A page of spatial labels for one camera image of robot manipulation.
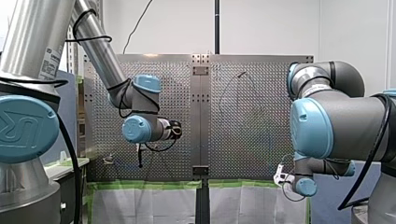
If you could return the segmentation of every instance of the metal bracket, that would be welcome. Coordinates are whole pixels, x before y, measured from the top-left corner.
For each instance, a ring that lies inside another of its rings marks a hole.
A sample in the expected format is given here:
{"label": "metal bracket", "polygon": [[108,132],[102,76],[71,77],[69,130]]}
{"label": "metal bracket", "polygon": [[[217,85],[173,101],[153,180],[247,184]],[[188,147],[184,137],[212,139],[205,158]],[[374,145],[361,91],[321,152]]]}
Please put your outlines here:
{"label": "metal bracket", "polygon": [[209,54],[192,54],[192,75],[209,76]]}
{"label": "metal bracket", "polygon": [[193,175],[209,175],[209,166],[196,165],[192,166]]}

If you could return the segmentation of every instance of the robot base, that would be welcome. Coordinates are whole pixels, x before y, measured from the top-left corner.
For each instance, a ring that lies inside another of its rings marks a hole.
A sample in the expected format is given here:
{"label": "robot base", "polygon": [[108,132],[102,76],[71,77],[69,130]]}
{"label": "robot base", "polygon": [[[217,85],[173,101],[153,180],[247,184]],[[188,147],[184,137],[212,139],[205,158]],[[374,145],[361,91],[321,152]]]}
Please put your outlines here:
{"label": "robot base", "polygon": [[352,207],[352,224],[368,224],[368,205],[364,203],[363,205]]}
{"label": "robot base", "polygon": [[0,207],[1,223],[61,223],[61,191],[58,183],[49,185],[45,195],[9,207]]}

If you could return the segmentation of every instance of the metal pole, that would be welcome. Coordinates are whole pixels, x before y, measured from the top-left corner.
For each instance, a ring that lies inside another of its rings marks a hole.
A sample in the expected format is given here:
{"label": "metal pole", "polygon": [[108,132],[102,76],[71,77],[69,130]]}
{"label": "metal pole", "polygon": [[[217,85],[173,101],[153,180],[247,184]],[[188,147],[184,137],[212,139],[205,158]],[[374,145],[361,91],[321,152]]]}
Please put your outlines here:
{"label": "metal pole", "polygon": [[220,54],[220,0],[215,0],[215,54]]}

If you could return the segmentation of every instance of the logo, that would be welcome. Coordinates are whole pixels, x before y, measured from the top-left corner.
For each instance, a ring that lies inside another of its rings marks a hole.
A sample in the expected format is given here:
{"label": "logo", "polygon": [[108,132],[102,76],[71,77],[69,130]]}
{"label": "logo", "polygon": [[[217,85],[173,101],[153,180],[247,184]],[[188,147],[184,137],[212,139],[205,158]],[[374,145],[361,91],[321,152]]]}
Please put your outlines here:
{"label": "logo", "polygon": [[35,148],[43,118],[0,110],[0,147]]}

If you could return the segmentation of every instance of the black cable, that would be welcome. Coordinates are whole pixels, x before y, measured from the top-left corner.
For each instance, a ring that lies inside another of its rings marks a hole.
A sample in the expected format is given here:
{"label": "black cable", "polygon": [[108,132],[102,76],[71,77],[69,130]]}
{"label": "black cable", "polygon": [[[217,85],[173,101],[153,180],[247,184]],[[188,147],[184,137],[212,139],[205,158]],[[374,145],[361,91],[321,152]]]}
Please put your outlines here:
{"label": "black cable", "polygon": [[289,196],[286,194],[286,191],[285,191],[285,184],[288,183],[288,184],[291,185],[291,183],[288,181],[288,177],[289,177],[290,174],[293,173],[293,172],[294,172],[294,169],[292,169],[292,170],[290,171],[290,173],[288,173],[288,174],[286,175],[285,182],[282,184],[282,192],[283,192],[283,195],[285,195],[285,197],[286,197],[289,201],[294,202],[294,203],[297,203],[297,202],[300,202],[300,201],[304,200],[304,199],[305,199],[305,196],[303,196],[303,198],[301,198],[301,199],[294,200],[294,199],[292,199],[291,197],[289,197]]}
{"label": "black cable", "polygon": [[17,79],[17,78],[9,78],[9,77],[0,77],[0,81],[3,82],[15,82],[15,83],[24,83],[24,84],[56,84],[55,88],[64,86],[68,83],[67,80],[25,80],[25,79]]}
{"label": "black cable", "polygon": [[78,39],[78,38],[77,38],[77,28],[78,28],[78,26],[79,26],[79,23],[80,23],[81,20],[82,20],[86,15],[88,15],[88,14],[93,14],[95,17],[97,16],[97,12],[96,12],[93,8],[90,8],[90,9],[88,9],[88,10],[82,12],[82,13],[78,16],[78,18],[76,19],[76,22],[75,22],[74,25],[73,25],[72,31],[73,31],[73,37],[74,37],[75,39],[66,39],[65,42],[66,42],[66,43],[79,43],[79,42],[89,41],[89,40],[95,40],[95,39],[107,39],[107,42],[109,42],[109,43],[110,43],[111,41],[113,41],[113,38],[112,38],[111,36],[109,36],[109,35],[99,35],[99,36],[86,37],[86,38],[81,38],[81,39]]}
{"label": "black cable", "polygon": [[330,167],[330,169],[332,170],[332,177],[334,177],[334,179],[339,180],[340,179],[340,175],[337,173],[337,171],[334,169],[334,167],[332,166],[332,164],[330,163],[330,161],[324,159],[324,164],[326,164]]}
{"label": "black cable", "polygon": [[109,35],[99,35],[96,37],[89,37],[89,38],[81,38],[81,39],[66,39],[64,42],[67,43],[78,43],[78,42],[82,42],[82,41],[89,41],[89,40],[95,40],[95,39],[107,39],[107,42],[110,43],[111,41],[113,41],[113,37],[109,36]]}
{"label": "black cable", "polygon": [[128,107],[128,106],[123,102],[123,99],[124,99],[124,97],[125,97],[125,95],[126,95],[126,91],[128,90],[128,87],[131,85],[131,79],[128,78],[128,79],[127,79],[127,82],[128,82],[128,84],[127,84],[126,86],[124,86],[124,89],[122,90],[121,99],[120,99],[120,104],[119,104],[119,115],[120,115],[120,117],[123,118],[123,119],[128,118],[128,117],[133,113],[132,111],[129,112],[127,115],[122,115],[122,113],[121,113],[121,107],[122,107],[122,105],[124,105],[125,107]]}
{"label": "black cable", "polygon": [[224,97],[225,92],[228,90],[230,84],[233,82],[234,79],[240,78],[240,77],[244,76],[246,73],[247,73],[246,71],[240,72],[238,75],[232,77],[232,78],[228,81],[228,83],[227,83],[227,85],[225,86],[224,90],[222,91],[221,96],[220,96],[220,99],[219,99],[219,105],[218,105],[218,107],[219,107],[219,112],[220,112],[220,117],[221,117],[221,118],[223,117],[223,111],[222,111],[221,103],[222,103],[222,99],[223,99],[223,97]]}
{"label": "black cable", "polygon": [[334,83],[332,82],[332,79],[329,78],[329,77],[326,77],[326,76],[311,77],[311,78],[305,80],[304,83],[300,86],[300,88],[299,88],[299,90],[298,90],[298,92],[297,92],[296,97],[294,98],[294,100],[297,99],[297,98],[300,96],[300,94],[301,94],[301,92],[303,91],[304,87],[305,87],[309,82],[311,82],[312,80],[315,80],[315,79],[317,79],[317,78],[323,78],[323,79],[328,80],[329,83],[330,83],[330,87],[332,87],[332,88],[334,87]]}
{"label": "black cable", "polygon": [[73,147],[73,143],[70,139],[69,133],[66,130],[66,127],[64,126],[64,122],[61,119],[61,116],[59,114],[56,114],[59,120],[60,124],[60,129],[61,133],[64,136],[64,141],[67,146],[67,150],[69,151],[70,158],[72,160],[73,164],[73,170],[75,173],[75,191],[76,191],[76,206],[75,206],[75,216],[74,216],[74,222],[73,223],[79,223],[79,212],[81,209],[81,171],[79,170],[78,167],[78,159],[76,152]]}
{"label": "black cable", "polygon": [[139,26],[139,23],[142,21],[143,17],[145,16],[146,11],[149,9],[149,5],[151,5],[151,2],[152,2],[152,0],[148,1],[148,4],[146,5],[145,10],[143,11],[142,15],[140,16],[139,20],[137,21],[136,26],[134,27],[132,32],[129,34],[128,41],[126,42],[126,45],[124,47],[124,50],[123,50],[122,54],[125,54],[125,50],[126,50],[126,48],[128,48],[129,42],[131,41],[131,36],[134,34],[134,32],[136,31],[137,27]]}
{"label": "black cable", "polygon": [[177,139],[175,139],[175,140],[173,141],[173,143],[172,143],[169,147],[166,147],[166,148],[164,148],[164,149],[155,149],[155,148],[149,147],[149,145],[148,145],[147,143],[145,143],[145,146],[146,146],[146,148],[148,148],[150,151],[154,151],[154,152],[164,152],[164,151],[166,151],[166,150],[169,150],[171,147],[173,147],[173,146],[175,145],[176,141],[177,141]]}
{"label": "black cable", "polygon": [[382,139],[383,139],[384,134],[385,134],[385,130],[388,127],[389,114],[390,114],[390,110],[391,110],[391,104],[393,104],[393,102],[390,100],[389,96],[387,96],[385,94],[377,94],[377,95],[374,95],[373,97],[377,97],[377,98],[382,99],[381,102],[384,104],[384,107],[385,107],[385,112],[384,112],[384,116],[382,118],[381,126],[379,127],[378,134],[377,134],[377,136],[375,138],[374,147],[370,151],[369,156],[368,156],[368,158],[366,160],[366,163],[364,163],[363,169],[361,170],[361,173],[359,174],[358,179],[356,180],[355,184],[350,189],[350,191],[347,194],[347,196],[345,197],[345,199],[338,206],[338,210],[343,210],[343,209],[348,208],[350,206],[353,206],[353,205],[356,205],[358,203],[361,203],[362,200],[364,200],[364,199],[360,199],[360,200],[357,200],[355,202],[349,203],[350,199],[355,194],[356,190],[358,190],[359,186],[361,185],[361,182],[363,181],[364,177],[366,176],[366,174],[367,174],[367,172],[368,172],[368,170],[370,168],[370,165],[371,165],[371,163],[374,160],[375,154],[378,151],[379,146],[381,145]]}

